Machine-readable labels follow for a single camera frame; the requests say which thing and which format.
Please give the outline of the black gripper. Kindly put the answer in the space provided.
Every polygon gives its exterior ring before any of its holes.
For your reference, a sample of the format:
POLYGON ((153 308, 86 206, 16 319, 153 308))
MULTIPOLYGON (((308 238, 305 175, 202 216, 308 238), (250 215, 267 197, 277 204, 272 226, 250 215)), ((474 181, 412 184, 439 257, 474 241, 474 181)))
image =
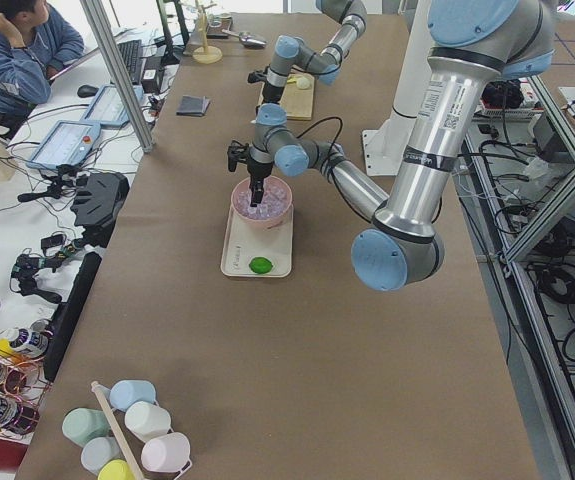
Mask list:
POLYGON ((283 87, 266 82, 262 89, 262 103, 279 104, 283 95, 283 87))
POLYGON ((269 177, 273 170, 272 162, 259 162, 249 158, 246 162, 247 172, 250 176, 250 206, 257 207, 262 203, 264 196, 264 179, 269 177))

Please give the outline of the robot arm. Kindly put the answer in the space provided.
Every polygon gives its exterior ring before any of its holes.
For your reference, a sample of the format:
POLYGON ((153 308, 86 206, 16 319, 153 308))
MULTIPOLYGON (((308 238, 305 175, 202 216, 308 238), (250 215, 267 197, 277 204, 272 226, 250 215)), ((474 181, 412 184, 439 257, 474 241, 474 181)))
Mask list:
POLYGON ((392 291, 432 276, 444 248, 432 219, 485 86, 544 72, 554 54, 557 5, 553 1, 435 1, 427 26, 428 86, 402 155, 394 185, 384 191, 333 142, 296 137, 280 107, 293 68, 332 82, 349 48, 365 32, 360 1, 321 1, 319 10, 339 24, 321 51, 280 36, 270 64, 249 75, 263 86, 253 141, 230 146, 228 165, 245 164, 251 204, 264 195, 274 170, 297 176, 316 169, 369 223, 353 241, 354 271, 368 287, 392 291))
POLYGON ((317 52, 303 39, 281 35, 276 40, 271 62, 261 75, 262 103, 279 104, 293 68, 330 85, 340 72, 351 46, 366 31, 367 10, 362 1, 321 0, 316 8, 340 25, 327 45, 317 52))

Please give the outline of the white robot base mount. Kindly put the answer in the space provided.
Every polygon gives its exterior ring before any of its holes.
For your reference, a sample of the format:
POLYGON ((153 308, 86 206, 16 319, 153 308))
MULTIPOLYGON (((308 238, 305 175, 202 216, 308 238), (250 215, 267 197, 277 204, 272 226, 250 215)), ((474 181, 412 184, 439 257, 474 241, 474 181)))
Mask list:
POLYGON ((414 9, 410 36, 389 118, 378 130, 364 130, 363 153, 369 176, 396 176, 410 140, 431 69, 427 55, 433 46, 428 27, 431 2, 420 0, 414 9))

